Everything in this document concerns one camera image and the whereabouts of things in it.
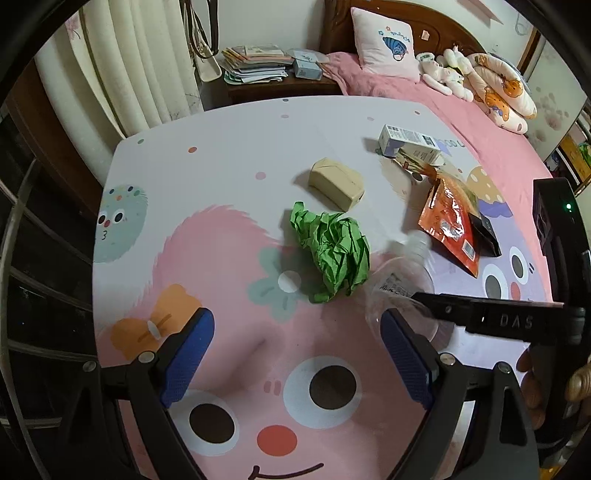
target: cartoon eye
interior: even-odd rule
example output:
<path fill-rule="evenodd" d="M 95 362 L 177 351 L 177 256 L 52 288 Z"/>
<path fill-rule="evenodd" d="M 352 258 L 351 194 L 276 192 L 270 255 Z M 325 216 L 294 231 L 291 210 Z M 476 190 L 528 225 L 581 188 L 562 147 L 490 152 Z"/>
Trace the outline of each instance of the cartoon eye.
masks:
<path fill-rule="evenodd" d="M 482 287 L 490 299 L 508 299 L 509 290 L 505 274 L 495 264 L 489 263 L 482 272 Z"/>
<path fill-rule="evenodd" d="M 119 210 L 116 210 L 115 213 L 113 214 L 113 222 L 119 223 L 121 220 L 123 220 L 124 217 L 125 217 L 125 210 L 123 210 L 123 208 L 120 208 Z"/>
<path fill-rule="evenodd" d="M 304 427 L 329 429 L 348 420 L 361 401 L 359 375 L 343 359 L 316 356 L 289 374 L 283 403 Z"/>
<path fill-rule="evenodd" d="M 107 220 L 107 212 L 105 210 L 101 210 L 99 212 L 99 219 L 96 221 L 99 225 L 102 225 Z"/>
<path fill-rule="evenodd" d="M 187 448 L 199 455 L 223 455 L 238 442 L 238 419 L 226 402 L 209 392 L 187 390 L 168 413 Z"/>
<path fill-rule="evenodd" d="M 509 258 L 511 259 L 511 268 L 515 274 L 517 281 L 525 285 L 530 278 L 530 271 L 528 269 L 525 256 L 517 247 L 511 247 L 509 250 Z"/>

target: white table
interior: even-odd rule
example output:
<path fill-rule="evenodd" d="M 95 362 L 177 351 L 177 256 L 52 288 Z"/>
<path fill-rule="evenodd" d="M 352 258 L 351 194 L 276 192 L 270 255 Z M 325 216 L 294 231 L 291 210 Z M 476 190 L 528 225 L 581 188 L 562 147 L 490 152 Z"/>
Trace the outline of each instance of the white table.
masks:
<path fill-rule="evenodd" d="M 306 186 L 312 164 L 330 157 L 363 175 L 366 193 L 348 215 L 372 253 L 405 241 L 429 185 L 376 153 L 384 124 L 444 141 L 453 173 L 488 184 L 425 106 L 383 98 L 246 103 L 154 128 L 117 148 L 97 228 L 99 358 L 103 365 L 129 361 L 157 348 L 197 306 L 213 312 L 212 344 L 170 409 L 210 480 L 254 478 L 255 466 L 261 475 L 383 479 L 420 424 L 424 410 L 370 333 L 362 296 L 307 301 L 310 265 L 289 224 L 296 201 L 318 213 L 332 209 Z M 436 291 L 486 296 L 488 288 L 503 298 L 544 300 L 525 241 L 503 216 L 510 215 L 506 204 L 487 205 L 500 212 L 491 222 L 504 254 L 481 258 L 473 278 L 436 249 L 428 266 Z M 123 209 L 119 222 L 116 209 Z M 466 364 L 491 367 L 514 364 L 523 348 L 456 329 L 447 350 Z M 133 426 L 128 433 L 149 472 Z"/>

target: beige sponge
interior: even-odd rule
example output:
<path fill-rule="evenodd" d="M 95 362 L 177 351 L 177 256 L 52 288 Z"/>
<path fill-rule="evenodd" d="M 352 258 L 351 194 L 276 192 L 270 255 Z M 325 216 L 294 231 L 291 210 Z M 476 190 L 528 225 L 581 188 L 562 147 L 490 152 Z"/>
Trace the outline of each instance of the beige sponge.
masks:
<path fill-rule="evenodd" d="M 363 196 L 363 177 L 336 160 L 323 158 L 310 170 L 308 184 L 319 189 L 344 212 Z"/>

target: pink blanket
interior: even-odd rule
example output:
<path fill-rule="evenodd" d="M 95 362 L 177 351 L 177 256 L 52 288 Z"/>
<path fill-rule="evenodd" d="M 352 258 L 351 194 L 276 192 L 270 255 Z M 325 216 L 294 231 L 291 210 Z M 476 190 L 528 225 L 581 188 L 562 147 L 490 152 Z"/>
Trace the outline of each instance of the pink blanket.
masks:
<path fill-rule="evenodd" d="M 423 82 L 365 73 L 354 54 L 337 52 L 329 57 L 330 63 L 323 65 L 324 74 L 339 84 L 343 95 L 422 103 L 468 147 L 511 208 L 551 301 L 548 267 L 531 216 L 533 180 L 550 178 L 550 173 L 527 139 L 497 127 L 474 103 L 442 95 Z"/>

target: white pillow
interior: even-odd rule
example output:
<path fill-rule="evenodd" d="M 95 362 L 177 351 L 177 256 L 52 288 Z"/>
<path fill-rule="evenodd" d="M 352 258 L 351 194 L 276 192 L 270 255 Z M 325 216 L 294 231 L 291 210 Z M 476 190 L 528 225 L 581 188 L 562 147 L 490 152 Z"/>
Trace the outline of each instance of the white pillow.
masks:
<path fill-rule="evenodd" d="M 356 7 L 351 8 L 351 16 L 363 71 L 419 81 L 410 25 Z"/>

